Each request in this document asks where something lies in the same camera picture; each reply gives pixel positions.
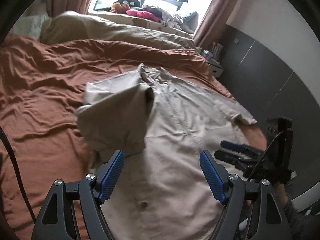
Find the person right hand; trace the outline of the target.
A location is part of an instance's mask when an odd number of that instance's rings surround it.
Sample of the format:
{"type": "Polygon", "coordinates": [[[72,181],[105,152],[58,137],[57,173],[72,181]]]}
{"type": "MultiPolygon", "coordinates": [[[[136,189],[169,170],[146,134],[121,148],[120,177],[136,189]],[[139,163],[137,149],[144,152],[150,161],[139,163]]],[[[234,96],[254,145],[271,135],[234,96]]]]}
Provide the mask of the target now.
{"type": "Polygon", "coordinates": [[[283,207],[285,207],[289,202],[289,196],[288,196],[287,192],[285,191],[284,184],[280,184],[280,183],[274,184],[273,189],[274,189],[281,205],[283,207]]]}

